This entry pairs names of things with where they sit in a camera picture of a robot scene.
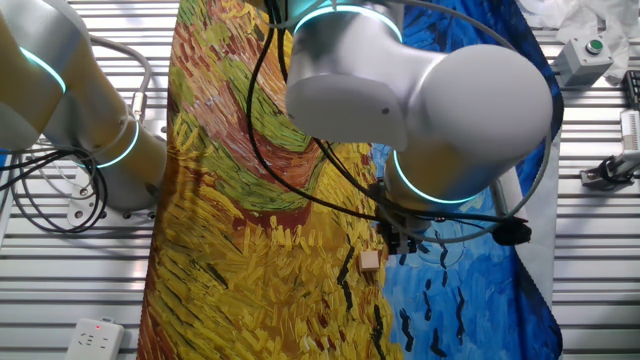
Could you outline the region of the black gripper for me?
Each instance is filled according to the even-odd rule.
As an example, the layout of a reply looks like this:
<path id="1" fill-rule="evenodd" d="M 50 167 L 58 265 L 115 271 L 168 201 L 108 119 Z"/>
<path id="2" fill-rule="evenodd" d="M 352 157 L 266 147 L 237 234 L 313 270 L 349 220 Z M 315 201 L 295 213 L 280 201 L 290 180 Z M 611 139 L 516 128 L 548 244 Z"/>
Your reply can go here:
<path id="1" fill-rule="evenodd" d="M 406 238 L 392 224 L 388 222 L 378 222 L 375 226 L 376 233 L 379 234 L 388 247 L 390 255 L 410 254 L 417 252 L 417 243 L 413 238 Z"/>

